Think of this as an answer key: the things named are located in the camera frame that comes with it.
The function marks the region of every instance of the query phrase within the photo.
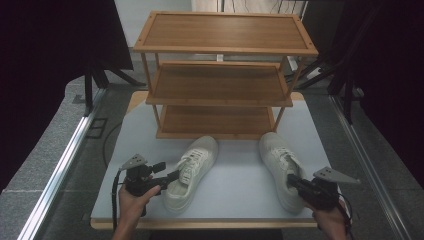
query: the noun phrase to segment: shoe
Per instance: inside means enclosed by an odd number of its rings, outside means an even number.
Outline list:
[[[168,185],[165,207],[175,213],[183,212],[190,205],[197,185],[212,168],[218,155],[218,143],[210,136],[194,141],[181,157],[176,169],[180,177]]]
[[[303,209],[303,200],[297,189],[287,184],[287,176],[295,174],[305,178],[305,172],[287,143],[274,132],[266,133],[259,141],[261,158],[272,173],[281,206],[289,212],[298,213]]]

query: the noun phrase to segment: floor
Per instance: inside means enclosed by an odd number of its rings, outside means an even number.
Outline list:
[[[131,56],[135,70],[126,73],[144,82],[141,60],[137,54]],[[204,55],[187,57],[215,58]],[[103,98],[98,104],[92,128],[76,152],[35,239],[110,239],[112,236],[111,231],[90,227],[90,213],[131,94],[143,87],[131,86],[113,73],[108,72],[107,76],[110,85],[102,91]],[[346,127],[337,109],[339,98],[334,102],[326,93],[328,82],[329,79],[300,92],[308,104],[331,166],[363,182],[359,186],[340,185],[353,205],[352,232],[356,239],[422,239],[423,189],[363,113],[359,102],[353,103],[353,125]],[[84,82],[83,78],[78,78],[68,84],[62,105],[49,128],[0,195],[0,239],[17,239],[20,235],[84,110]],[[359,144],[352,140],[352,131]],[[372,170],[363,159],[371,164],[374,173],[369,173]],[[380,184],[383,191],[375,187]],[[393,221],[394,215],[400,216],[404,226],[396,225],[399,222]],[[137,237],[148,239],[150,234],[149,231],[138,231]],[[325,239],[318,229],[288,228],[282,229],[281,235],[286,240]]]

